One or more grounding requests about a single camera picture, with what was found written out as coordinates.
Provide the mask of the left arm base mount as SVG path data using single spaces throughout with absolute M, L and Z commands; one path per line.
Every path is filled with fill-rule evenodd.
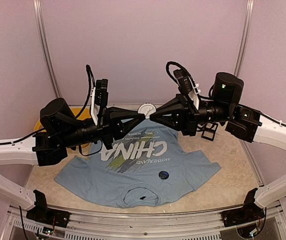
M 26 217 L 39 223 L 67 228 L 70 213 L 52 208 L 49 208 L 48 210 L 31 209 L 27 212 Z

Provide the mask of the silver round brooch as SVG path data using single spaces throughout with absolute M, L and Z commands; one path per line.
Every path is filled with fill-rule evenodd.
M 149 119 L 150 115 L 156 112 L 156 107 L 152 103 L 144 103 L 138 108 L 137 112 L 143 114 L 145 119 Z

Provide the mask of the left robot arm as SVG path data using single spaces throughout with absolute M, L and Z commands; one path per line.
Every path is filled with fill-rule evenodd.
M 40 122 L 45 130 L 35 131 L 28 137 L 0 142 L 0 166 L 52 166 L 67 157 L 67 149 L 83 144 L 101 142 L 106 149 L 114 140 L 124 138 L 145 115 L 134 110 L 104 107 L 98 122 L 93 118 L 78 120 L 63 98 L 56 98 L 40 111 Z M 45 195 L 25 189 L 0 175 L 0 196 L 34 214 L 46 223 L 53 217 Z

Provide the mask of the light blue printed t-shirt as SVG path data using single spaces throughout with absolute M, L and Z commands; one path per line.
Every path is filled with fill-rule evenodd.
M 202 151 L 184 152 L 177 131 L 145 120 L 112 149 L 92 144 L 88 156 L 74 157 L 55 181 L 94 204 L 156 207 L 196 191 L 219 170 Z M 160 179 L 160 171 L 169 178 Z

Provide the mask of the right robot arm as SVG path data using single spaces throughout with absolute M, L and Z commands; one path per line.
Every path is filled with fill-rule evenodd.
M 185 136 L 204 131 L 206 124 L 220 123 L 238 139 L 267 144 L 286 151 L 286 124 L 262 112 L 241 105 L 244 82 L 236 76 L 216 74 L 208 100 L 202 100 L 198 86 L 188 73 L 175 70 L 172 77 L 179 94 L 150 115 L 150 120 L 163 124 Z

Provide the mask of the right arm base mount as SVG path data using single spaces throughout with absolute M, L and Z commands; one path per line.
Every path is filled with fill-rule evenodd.
M 244 210 L 243 208 L 236 208 L 232 210 L 226 210 L 221 213 L 224 227 L 231 227 L 241 225 L 258 220 L 265 217 L 265 211 L 260 210 Z

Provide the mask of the blue round brooch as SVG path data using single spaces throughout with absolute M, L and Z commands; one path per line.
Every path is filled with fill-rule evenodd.
M 162 180 L 166 180 L 169 178 L 169 173 L 167 171 L 162 170 L 158 173 L 158 177 Z

